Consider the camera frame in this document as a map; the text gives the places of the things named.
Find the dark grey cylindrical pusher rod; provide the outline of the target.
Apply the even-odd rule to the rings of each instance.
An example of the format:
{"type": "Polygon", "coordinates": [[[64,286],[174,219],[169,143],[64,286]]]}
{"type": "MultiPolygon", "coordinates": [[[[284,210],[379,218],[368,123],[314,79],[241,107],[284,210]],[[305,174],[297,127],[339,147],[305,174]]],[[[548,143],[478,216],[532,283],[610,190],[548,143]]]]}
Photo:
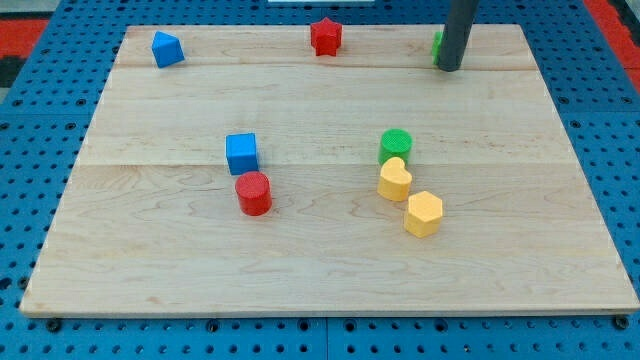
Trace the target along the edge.
{"type": "Polygon", "coordinates": [[[439,47],[437,66],[446,72],[462,64],[479,0],[452,0],[439,47]]]}

